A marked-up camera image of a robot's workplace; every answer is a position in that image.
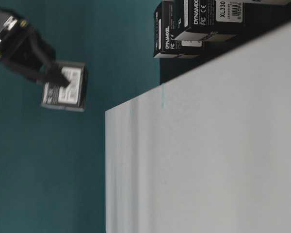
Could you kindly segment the black gripper with screws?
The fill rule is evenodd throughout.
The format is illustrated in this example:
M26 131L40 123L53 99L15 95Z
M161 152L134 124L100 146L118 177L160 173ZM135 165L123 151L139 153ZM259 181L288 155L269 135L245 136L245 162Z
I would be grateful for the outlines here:
M67 87L70 81L56 63L55 49L28 20L0 7L0 63L38 84Z

